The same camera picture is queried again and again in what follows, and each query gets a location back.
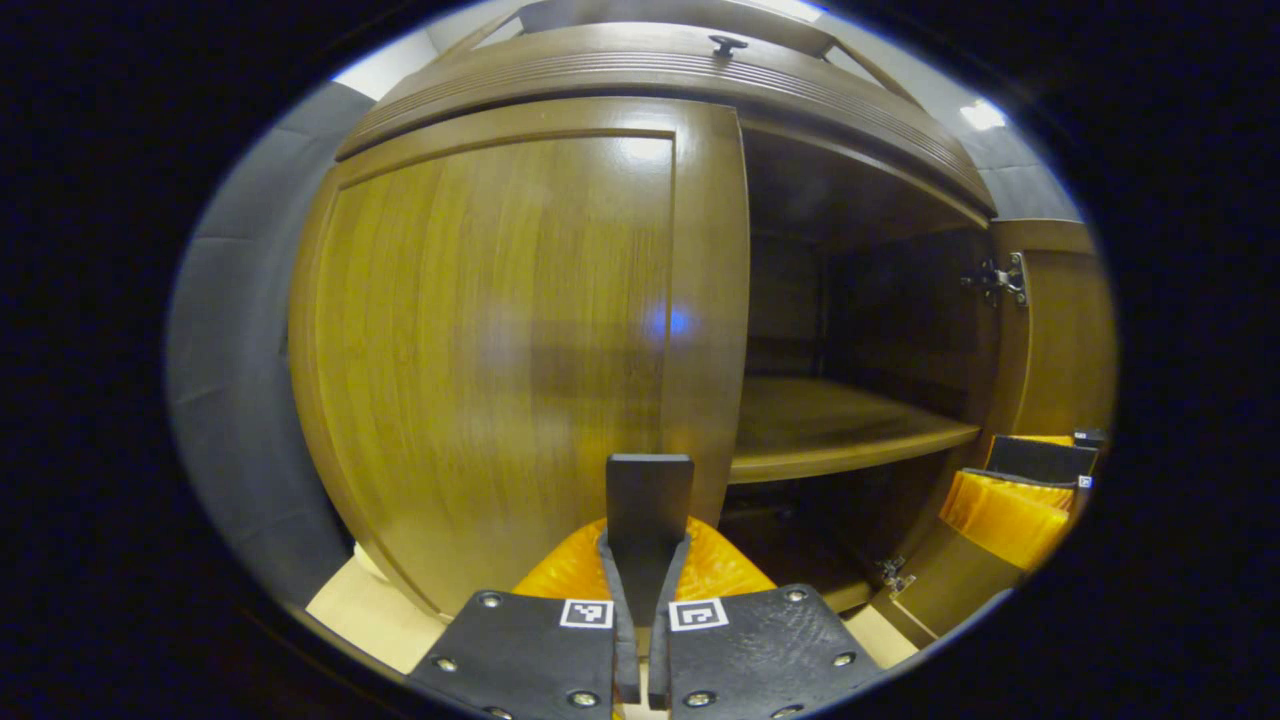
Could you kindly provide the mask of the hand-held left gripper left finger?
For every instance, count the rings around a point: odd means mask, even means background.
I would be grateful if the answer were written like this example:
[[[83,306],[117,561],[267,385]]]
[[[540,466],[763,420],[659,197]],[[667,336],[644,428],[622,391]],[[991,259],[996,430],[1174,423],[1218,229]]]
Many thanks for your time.
[[[639,692],[635,625],[605,520],[573,530],[511,591],[463,602],[410,671],[453,717],[621,719]]]

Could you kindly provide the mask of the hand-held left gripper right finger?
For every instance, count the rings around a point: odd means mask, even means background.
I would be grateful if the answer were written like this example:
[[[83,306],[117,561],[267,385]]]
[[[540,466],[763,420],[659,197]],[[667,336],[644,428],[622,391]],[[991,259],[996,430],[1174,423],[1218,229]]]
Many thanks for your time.
[[[649,700],[671,719],[818,719],[886,678],[818,589],[777,585],[696,519],[663,591]]]

